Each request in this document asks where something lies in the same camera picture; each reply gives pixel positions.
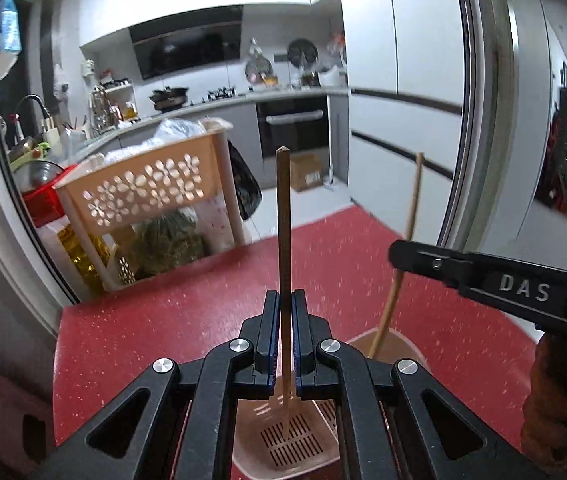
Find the person right hand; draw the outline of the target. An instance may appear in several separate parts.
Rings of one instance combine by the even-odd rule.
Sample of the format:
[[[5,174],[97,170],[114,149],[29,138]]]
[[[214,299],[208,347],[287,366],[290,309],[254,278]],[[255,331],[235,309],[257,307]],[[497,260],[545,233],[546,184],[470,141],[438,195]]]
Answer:
[[[549,474],[567,476],[567,380],[560,376],[560,346],[546,334],[538,341],[531,391],[523,404],[521,448]]]

